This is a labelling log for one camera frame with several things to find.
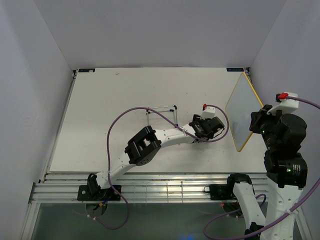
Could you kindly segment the yellow framed whiteboard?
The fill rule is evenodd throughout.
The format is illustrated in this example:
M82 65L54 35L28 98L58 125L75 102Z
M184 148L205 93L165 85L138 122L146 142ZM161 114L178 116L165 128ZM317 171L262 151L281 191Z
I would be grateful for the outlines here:
M250 131L251 113L263 107L258 94L245 73L241 73L225 105L229 129L237 152L241 152L253 132Z

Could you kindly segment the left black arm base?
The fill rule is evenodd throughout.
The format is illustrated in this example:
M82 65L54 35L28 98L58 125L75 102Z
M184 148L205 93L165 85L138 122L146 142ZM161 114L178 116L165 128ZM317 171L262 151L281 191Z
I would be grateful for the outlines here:
M77 198L78 201L120 201L121 197L115 192L113 188L100 189L97 193L90 192L88 185L80 185L78 188Z

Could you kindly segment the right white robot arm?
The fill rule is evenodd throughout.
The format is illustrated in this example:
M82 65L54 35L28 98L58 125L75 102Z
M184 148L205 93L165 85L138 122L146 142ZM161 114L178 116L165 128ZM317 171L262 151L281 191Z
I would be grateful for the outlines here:
M265 105L251 113L250 131L260 134L266 146L264 166L268 186L267 213L257 202L250 177L232 173L226 194L237 199L244 216L247 240L291 240L295 211L307 183L308 167L299 153L306 137L306 122L293 106Z

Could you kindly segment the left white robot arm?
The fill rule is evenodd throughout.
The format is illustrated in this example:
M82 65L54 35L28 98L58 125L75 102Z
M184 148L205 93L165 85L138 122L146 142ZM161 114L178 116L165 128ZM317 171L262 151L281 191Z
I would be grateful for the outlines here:
M224 128L225 125L217 116L202 118L196 114L192 122L182 127L153 129L150 125L145 126L127 142L119 157L111 159L110 151L107 151L107 169L97 174L91 173L87 179L86 190L81 190L80 195L87 193L89 201L109 198L115 188L111 186L112 183L130 169L151 162L160 149L209 141Z

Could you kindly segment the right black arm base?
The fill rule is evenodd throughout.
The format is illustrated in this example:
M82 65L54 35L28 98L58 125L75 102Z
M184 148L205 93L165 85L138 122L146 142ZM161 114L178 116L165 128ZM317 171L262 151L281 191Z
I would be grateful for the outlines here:
M203 189L205 194L209 195L212 201L235 200L236 196L229 189L227 184L210 184Z

